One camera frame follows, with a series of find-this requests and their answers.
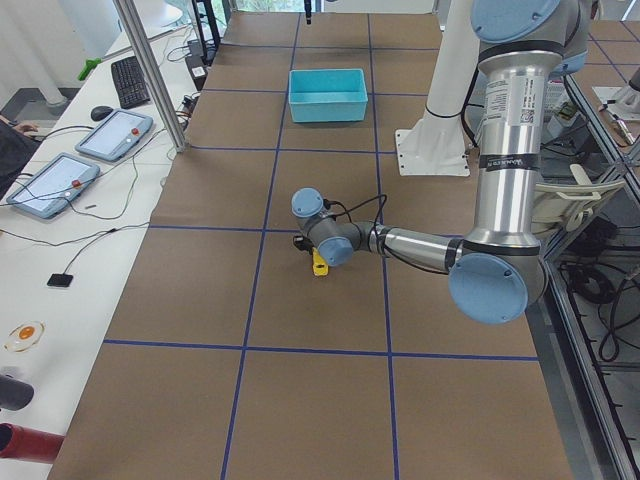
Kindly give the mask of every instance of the black keyboard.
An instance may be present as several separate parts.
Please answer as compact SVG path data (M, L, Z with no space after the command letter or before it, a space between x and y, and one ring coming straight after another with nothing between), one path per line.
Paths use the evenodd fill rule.
M136 57L127 57L113 62L111 76L118 92L121 108L133 108L149 101L149 91Z

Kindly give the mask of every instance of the turquoise plastic container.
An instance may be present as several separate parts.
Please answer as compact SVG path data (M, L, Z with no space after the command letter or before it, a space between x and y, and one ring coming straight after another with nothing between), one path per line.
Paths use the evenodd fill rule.
M296 123L360 121L367 101L361 68L289 72L289 106Z

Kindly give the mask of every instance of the white tablet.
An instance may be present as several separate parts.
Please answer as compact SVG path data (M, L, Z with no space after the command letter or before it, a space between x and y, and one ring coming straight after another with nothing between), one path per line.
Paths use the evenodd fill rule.
M76 145L76 150L100 160L115 162L126 155L152 125L153 119L147 115L115 109Z
M51 218L90 186L100 173L94 163L61 153L7 198L36 217Z

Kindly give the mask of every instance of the computer mouse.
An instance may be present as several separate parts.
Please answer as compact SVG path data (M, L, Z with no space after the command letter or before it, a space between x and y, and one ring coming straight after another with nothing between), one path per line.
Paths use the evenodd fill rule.
M107 105L98 105L97 107L93 107L91 110L91 120L99 122L100 120L105 119L111 112L113 112L113 108L108 107Z

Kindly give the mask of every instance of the red cup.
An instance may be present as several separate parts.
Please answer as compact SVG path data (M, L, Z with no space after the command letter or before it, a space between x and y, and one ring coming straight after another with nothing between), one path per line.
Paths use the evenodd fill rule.
M63 441L63 435L10 423L0 424L0 458L53 463Z

